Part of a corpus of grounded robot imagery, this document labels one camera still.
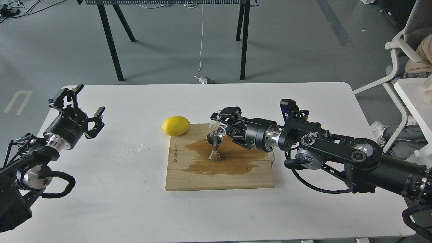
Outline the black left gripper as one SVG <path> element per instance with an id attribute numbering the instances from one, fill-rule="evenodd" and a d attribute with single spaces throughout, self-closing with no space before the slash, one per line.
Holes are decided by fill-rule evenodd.
<path id="1" fill-rule="evenodd" d="M 44 138 L 49 139 L 52 136 L 62 138 L 67 150 L 74 148 L 83 133 L 87 139 L 93 139 L 105 126 L 102 121 L 105 106 L 100 107 L 94 117 L 90 118 L 78 107 L 77 94 L 84 87 L 84 84 L 80 84 L 72 89 L 63 88 L 56 97 L 48 99 L 48 106 L 56 109 L 60 114 L 45 130 Z M 87 130 L 88 123 L 94 123 L 90 130 Z"/>

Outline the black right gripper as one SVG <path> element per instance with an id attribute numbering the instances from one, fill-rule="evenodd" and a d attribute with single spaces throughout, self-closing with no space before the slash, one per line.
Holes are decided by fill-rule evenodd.
<path id="1" fill-rule="evenodd" d="M 276 131 L 277 123 L 262 118 L 244 119 L 240 107 L 226 107 L 211 115 L 210 119 L 228 126 L 225 134 L 232 142 L 245 148 L 272 151 L 271 134 Z"/>

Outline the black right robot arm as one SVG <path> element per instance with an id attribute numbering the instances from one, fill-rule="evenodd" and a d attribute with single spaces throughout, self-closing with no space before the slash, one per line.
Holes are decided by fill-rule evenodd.
<path id="1" fill-rule="evenodd" d="M 431 240 L 431 232 L 411 220 L 415 213 L 431 209 L 431 170 L 384 154 L 380 145 L 367 138 L 332 134 L 320 123 L 307 121 L 309 112 L 301 110 L 294 100 L 282 99 L 280 108 L 284 125 L 262 118 L 248 119 L 239 107 L 226 107 L 211 115 L 215 135 L 227 135 L 245 149 L 266 153 L 275 148 L 285 152 L 285 167 L 311 189 L 298 175 L 301 169 L 323 169 L 343 181 L 348 189 L 342 193 L 374 193 L 376 187 L 416 200 L 419 205 L 405 209 L 404 223 L 416 233 Z"/>

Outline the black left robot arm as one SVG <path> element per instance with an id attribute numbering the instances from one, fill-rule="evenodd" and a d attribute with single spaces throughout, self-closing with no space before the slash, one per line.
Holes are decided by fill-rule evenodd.
<path id="1" fill-rule="evenodd" d="M 73 149 L 82 135 L 96 137 L 104 127 L 100 107 L 88 117 L 77 103 L 83 84 L 65 88 L 49 107 L 59 115 L 43 133 L 36 137 L 27 133 L 9 142 L 0 174 L 0 230 L 13 230 L 32 217 L 30 207 L 39 198 L 60 198 L 69 194 L 76 184 L 73 176 L 52 170 L 48 163 L 56 161 L 62 150 Z"/>

